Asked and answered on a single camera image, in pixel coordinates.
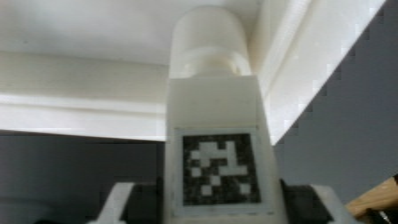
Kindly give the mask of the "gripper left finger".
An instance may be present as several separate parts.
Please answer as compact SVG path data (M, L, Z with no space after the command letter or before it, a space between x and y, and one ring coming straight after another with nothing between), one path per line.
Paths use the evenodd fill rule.
M133 182L119 182L113 185L97 218L87 224L126 224L120 217L133 187Z

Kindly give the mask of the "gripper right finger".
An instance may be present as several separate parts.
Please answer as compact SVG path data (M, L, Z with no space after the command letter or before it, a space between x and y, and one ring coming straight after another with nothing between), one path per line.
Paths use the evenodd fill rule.
M328 215L332 217L332 220L328 221L327 224L362 224L355 220L353 215L348 212L348 209L346 209L346 207L341 203L341 200L337 198L334 189L323 185L312 185L311 188L316 192L321 204L325 206Z

